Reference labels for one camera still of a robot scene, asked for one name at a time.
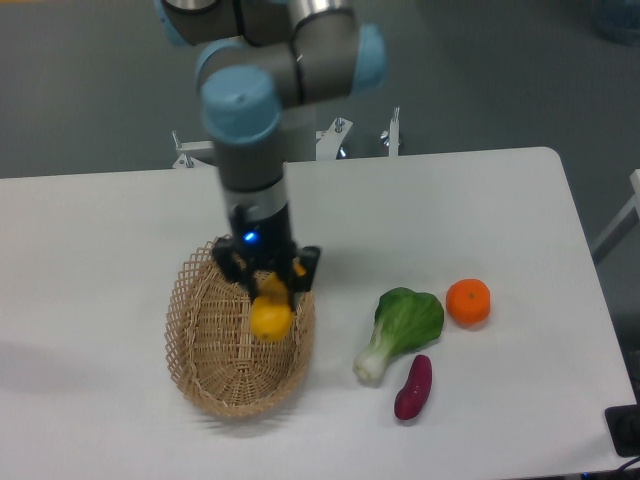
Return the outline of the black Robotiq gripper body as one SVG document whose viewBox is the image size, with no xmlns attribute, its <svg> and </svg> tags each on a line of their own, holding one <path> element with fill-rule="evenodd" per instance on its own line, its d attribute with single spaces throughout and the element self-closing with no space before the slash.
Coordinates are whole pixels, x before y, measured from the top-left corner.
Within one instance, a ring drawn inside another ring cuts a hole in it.
<svg viewBox="0 0 640 480">
<path fill-rule="evenodd" d="M 237 205 L 231 211 L 233 242 L 241 257 L 255 270 L 275 272 L 278 276 L 286 260 L 297 250 L 292 237 L 289 208 L 285 205 L 275 214 L 253 220 L 249 210 Z"/>
</svg>

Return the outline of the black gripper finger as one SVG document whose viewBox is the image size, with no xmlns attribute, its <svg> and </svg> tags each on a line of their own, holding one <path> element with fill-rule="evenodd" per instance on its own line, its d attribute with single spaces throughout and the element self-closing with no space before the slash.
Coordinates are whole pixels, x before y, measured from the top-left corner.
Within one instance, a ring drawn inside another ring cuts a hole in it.
<svg viewBox="0 0 640 480">
<path fill-rule="evenodd" d="M 300 297 L 312 290 L 320 257 L 319 246 L 305 246 L 298 248 L 293 257 L 285 261 L 279 278 L 287 289 L 290 306 L 297 306 Z"/>
<path fill-rule="evenodd" d="M 251 301 L 258 297 L 254 266 L 241 257 L 231 237 L 216 238 L 211 255 L 227 282 L 238 283 Z"/>
</svg>

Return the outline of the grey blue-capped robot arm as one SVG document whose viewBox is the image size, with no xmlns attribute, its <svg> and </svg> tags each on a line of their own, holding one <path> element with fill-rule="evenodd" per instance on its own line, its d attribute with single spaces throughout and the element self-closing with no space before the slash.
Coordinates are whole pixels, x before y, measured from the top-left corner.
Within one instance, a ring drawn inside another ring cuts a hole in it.
<svg viewBox="0 0 640 480">
<path fill-rule="evenodd" d="M 158 1 L 170 40 L 200 46 L 202 124 L 212 140 L 231 233 L 212 254 L 252 299 L 273 273 L 294 307 L 313 284 L 321 251 L 293 239 L 284 165 L 287 110 L 378 88 L 383 34 L 349 1 Z"/>
</svg>

